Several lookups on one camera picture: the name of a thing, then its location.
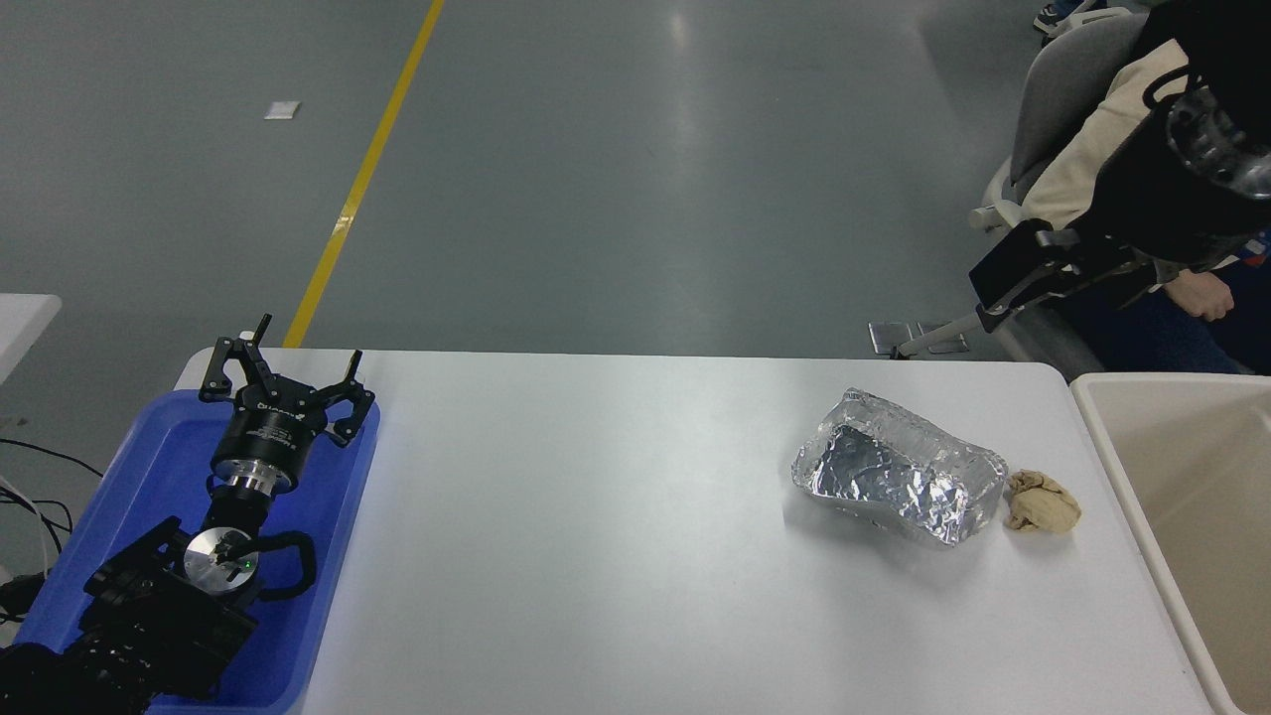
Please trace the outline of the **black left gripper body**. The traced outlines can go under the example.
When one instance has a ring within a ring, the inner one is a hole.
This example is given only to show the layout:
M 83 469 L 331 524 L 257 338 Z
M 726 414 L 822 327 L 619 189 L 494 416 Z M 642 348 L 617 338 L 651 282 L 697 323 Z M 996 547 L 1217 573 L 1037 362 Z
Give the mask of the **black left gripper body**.
M 328 424 L 327 403 L 318 389 L 281 381 L 267 389 L 245 385 L 234 395 L 234 411 L 212 453 L 212 471 L 228 479 L 248 462 L 267 465 L 289 479 L 300 479 L 314 439 Z

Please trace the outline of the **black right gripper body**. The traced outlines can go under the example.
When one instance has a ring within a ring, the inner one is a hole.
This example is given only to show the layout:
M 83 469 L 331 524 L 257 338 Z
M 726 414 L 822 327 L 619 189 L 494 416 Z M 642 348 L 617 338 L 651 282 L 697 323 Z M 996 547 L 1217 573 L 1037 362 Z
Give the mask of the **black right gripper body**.
M 1268 221 L 1268 144 L 1221 110 L 1157 109 L 1099 168 L 1083 239 L 1202 264 Z

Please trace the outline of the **person's hand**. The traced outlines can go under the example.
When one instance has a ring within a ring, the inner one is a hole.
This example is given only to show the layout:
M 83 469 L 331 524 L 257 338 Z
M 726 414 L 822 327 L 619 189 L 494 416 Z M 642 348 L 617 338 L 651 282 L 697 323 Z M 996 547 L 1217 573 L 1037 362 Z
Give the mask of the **person's hand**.
M 1235 307 L 1230 286 L 1211 272 L 1182 271 L 1163 290 L 1182 311 L 1207 323 L 1227 317 Z

